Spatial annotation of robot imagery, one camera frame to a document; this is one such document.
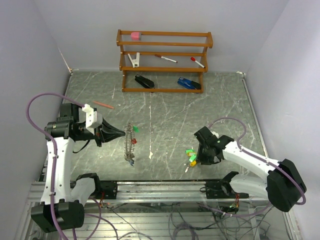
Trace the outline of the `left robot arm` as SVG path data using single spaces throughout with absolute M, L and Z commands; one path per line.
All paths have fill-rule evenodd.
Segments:
M 100 181 L 96 173 L 81 174 L 71 182 L 71 158 L 78 141 L 95 141 L 98 147 L 124 137 L 123 130 L 110 125 L 96 108 L 64 103 L 59 117 L 45 127 L 48 165 L 40 205 L 31 209 L 32 220 L 45 232 L 80 228 L 84 223 L 85 204 L 91 199 L 115 199 L 117 184 Z

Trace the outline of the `red key tag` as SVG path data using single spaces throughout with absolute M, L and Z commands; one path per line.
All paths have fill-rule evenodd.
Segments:
M 132 143 L 133 145 L 135 145 L 135 144 L 137 143 L 136 138 L 132 138 L 132 139 L 131 139 L 131 143 Z

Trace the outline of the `white clip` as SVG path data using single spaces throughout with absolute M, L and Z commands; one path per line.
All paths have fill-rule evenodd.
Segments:
M 135 59 L 132 58 L 130 53 L 128 53 L 127 55 L 128 55 L 128 58 L 129 58 L 129 60 L 130 60 L 130 62 L 132 64 L 132 67 L 133 68 L 138 68 L 140 66 L 140 53 L 137 52 L 135 54 Z

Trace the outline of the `yellow tag key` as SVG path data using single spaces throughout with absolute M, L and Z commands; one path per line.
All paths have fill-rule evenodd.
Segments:
M 190 168 L 193 168 L 193 167 L 195 167 L 196 166 L 196 164 L 197 164 L 197 161 L 196 160 L 194 160 L 194 161 L 192 161 L 192 162 L 190 162 L 188 165 L 187 165 L 187 167 L 186 167 L 186 169 L 185 169 L 185 173 L 187 173 L 188 172 L 188 170 L 190 169 Z

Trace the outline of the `pink eraser block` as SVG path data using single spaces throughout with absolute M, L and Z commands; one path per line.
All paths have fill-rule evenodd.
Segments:
M 130 37 L 132 41 L 140 41 L 142 33 L 139 31 L 134 31 L 130 33 Z

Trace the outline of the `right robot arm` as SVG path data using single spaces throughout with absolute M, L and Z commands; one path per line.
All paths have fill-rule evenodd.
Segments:
M 229 136 L 217 137 L 206 126 L 194 136 L 199 143 L 197 164 L 209 166 L 226 160 L 254 174 L 248 176 L 231 171 L 222 179 L 207 181 L 207 199 L 255 196 L 268 200 L 282 212 L 289 212 L 305 196 L 307 187 L 291 160 L 279 161 L 262 156 Z

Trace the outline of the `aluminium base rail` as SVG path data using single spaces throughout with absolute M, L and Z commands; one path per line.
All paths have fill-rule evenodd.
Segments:
M 84 178 L 69 185 L 59 183 L 51 191 L 45 182 L 34 182 L 28 200 L 48 203 L 50 194 L 58 201 L 79 201 L 81 204 L 89 197 L 107 203 L 230 202 L 235 199 L 223 192 L 210 192 L 205 185 L 204 181 L 102 181 L 96 186 L 94 179 Z

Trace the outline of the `green tag key upper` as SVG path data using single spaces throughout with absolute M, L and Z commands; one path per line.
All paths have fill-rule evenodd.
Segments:
M 187 150 L 185 151 L 185 153 L 186 153 L 186 155 L 189 156 L 189 157 L 196 154 L 196 152 L 195 152 L 194 149 L 187 149 Z

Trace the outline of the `red pencil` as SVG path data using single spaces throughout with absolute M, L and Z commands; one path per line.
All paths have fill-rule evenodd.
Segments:
M 99 102 L 99 101 L 93 101 L 94 104 L 97 104 L 99 106 L 105 107 L 105 108 L 109 108 L 109 109 L 115 109 L 113 106 Z

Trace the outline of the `metal key ring disc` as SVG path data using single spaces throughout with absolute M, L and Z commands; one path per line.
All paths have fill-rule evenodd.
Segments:
M 134 160 L 134 144 L 131 143 L 131 140 L 135 138 L 135 132 L 133 130 L 133 125 L 128 123 L 125 128 L 125 141 L 124 141 L 124 159 L 129 163 L 130 160 Z

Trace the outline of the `green tag key lower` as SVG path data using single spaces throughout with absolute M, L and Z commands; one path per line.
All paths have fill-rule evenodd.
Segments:
M 189 162 L 192 163 L 193 161 L 195 161 L 197 159 L 197 155 L 196 154 L 193 154 L 190 156 L 189 158 Z

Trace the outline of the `green key tag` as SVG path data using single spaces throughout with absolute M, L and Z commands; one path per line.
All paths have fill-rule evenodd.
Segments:
M 137 126 L 133 126 L 132 128 L 133 128 L 133 130 L 134 130 L 136 133 L 139 132 L 139 128 L 138 128 Z

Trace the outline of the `red white marker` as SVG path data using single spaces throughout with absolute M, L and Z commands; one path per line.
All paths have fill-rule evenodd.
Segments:
M 171 58 L 165 57 L 165 56 L 160 55 L 160 54 L 155 54 L 154 56 L 155 56 L 155 57 L 157 57 L 157 58 L 160 58 L 160 59 L 166 60 L 166 61 L 170 61 L 170 62 L 173 62 L 173 63 L 178 63 L 178 61 L 177 61 L 177 60 L 174 60 L 174 59 L 171 59 Z

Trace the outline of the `red capped marker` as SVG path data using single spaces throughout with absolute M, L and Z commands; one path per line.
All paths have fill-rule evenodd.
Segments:
M 195 62 L 197 65 L 199 65 L 201 68 L 205 68 L 205 66 L 202 64 L 202 63 L 200 63 L 199 61 L 197 61 L 194 57 L 191 57 L 190 58 L 193 62 Z

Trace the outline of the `wooden shelf rack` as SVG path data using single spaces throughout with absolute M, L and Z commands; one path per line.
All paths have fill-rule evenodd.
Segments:
M 141 39 L 133 41 L 130 34 L 141 32 Z M 175 31 L 117 31 L 116 44 L 120 48 L 119 70 L 122 72 L 123 92 L 149 93 L 203 93 L 203 74 L 208 71 L 207 51 L 214 45 L 211 32 L 175 32 Z M 133 68 L 128 54 L 136 58 L 140 53 L 139 67 Z M 164 60 L 155 54 L 176 60 L 177 63 Z M 205 66 L 200 67 L 191 60 L 194 57 Z M 196 74 L 201 89 L 187 89 L 177 85 L 174 88 L 161 87 L 154 81 L 154 88 L 144 88 L 135 81 L 135 75 L 147 78 L 146 73 Z

